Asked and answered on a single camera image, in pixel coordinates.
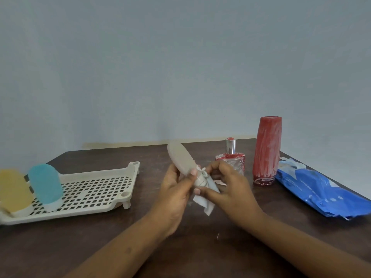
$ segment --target red bottle base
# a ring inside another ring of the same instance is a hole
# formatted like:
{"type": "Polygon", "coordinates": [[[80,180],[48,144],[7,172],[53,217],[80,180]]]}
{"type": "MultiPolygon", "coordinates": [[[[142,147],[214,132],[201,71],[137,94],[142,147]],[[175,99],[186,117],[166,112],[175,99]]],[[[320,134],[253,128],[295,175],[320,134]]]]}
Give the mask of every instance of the red bottle base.
{"type": "Polygon", "coordinates": [[[254,176],[254,185],[268,186],[268,185],[272,185],[274,180],[275,180],[275,176],[271,176],[271,177],[254,176]]]}

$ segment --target person's left hand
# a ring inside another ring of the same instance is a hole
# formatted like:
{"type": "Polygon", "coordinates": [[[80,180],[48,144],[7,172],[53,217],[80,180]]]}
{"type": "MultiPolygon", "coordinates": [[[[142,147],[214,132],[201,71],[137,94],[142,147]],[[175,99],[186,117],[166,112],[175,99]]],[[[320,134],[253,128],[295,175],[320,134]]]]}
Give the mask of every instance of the person's left hand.
{"type": "Polygon", "coordinates": [[[171,164],[161,184],[160,192],[148,216],[162,225],[165,237],[177,230],[187,205],[191,188],[197,179],[197,170],[192,169],[190,174],[179,180],[180,172],[171,164]]]}

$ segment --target white plastic tray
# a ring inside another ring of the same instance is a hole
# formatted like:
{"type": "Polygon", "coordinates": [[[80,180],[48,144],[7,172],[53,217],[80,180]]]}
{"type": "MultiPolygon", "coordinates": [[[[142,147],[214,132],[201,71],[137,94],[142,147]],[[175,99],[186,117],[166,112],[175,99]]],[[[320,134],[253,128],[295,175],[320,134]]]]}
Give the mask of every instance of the white plastic tray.
{"type": "Polygon", "coordinates": [[[126,168],[96,172],[59,174],[63,187],[63,205],[54,212],[47,212],[35,199],[34,211],[23,218],[11,217],[0,210],[0,224],[12,225],[66,216],[107,212],[122,203],[130,208],[130,199],[139,173],[139,162],[131,162],[126,168]]]}

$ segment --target forearm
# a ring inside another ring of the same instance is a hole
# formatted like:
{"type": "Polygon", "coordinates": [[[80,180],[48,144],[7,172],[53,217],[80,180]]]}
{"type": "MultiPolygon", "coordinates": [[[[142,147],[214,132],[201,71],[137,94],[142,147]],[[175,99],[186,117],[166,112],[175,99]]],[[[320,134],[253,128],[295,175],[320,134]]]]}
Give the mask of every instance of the forearm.
{"type": "Polygon", "coordinates": [[[371,265],[264,214],[247,231],[309,277],[368,277],[371,265]]]}
{"type": "Polygon", "coordinates": [[[147,215],[65,278],[132,277],[163,239],[160,225],[147,215]]]}

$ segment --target yellow bottle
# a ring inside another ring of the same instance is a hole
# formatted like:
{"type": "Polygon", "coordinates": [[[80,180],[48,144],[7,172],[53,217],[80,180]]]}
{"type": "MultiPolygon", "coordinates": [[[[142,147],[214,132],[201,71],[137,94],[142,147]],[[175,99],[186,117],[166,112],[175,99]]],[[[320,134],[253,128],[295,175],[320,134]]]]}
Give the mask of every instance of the yellow bottle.
{"type": "Polygon", "coordinates": [[[17,170],[0,170],[0,206],[14,217],[33,212],[32,195],[24,177],[17,170]]]}

